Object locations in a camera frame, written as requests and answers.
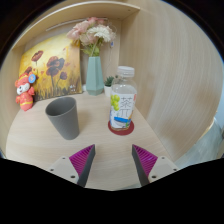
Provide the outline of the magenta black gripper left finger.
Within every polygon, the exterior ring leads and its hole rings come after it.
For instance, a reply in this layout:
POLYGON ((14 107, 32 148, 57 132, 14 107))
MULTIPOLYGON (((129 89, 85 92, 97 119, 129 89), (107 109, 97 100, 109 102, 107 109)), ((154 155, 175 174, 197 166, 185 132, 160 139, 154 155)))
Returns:
POLYGON ((48 171, 84 187, 87 183, 94 157, 95 145, 90 145, 70 157, 60 157, 48 168, 48 171))

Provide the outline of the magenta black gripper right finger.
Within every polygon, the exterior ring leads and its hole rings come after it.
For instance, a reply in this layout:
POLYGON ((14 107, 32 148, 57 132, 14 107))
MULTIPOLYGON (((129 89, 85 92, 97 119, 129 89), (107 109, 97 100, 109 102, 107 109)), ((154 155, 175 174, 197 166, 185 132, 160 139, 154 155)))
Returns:
POLYGON ((146 186, 179 170, 166 156, 157 157, 137 145, 132 145, 132 157, 142 186, 146 186))

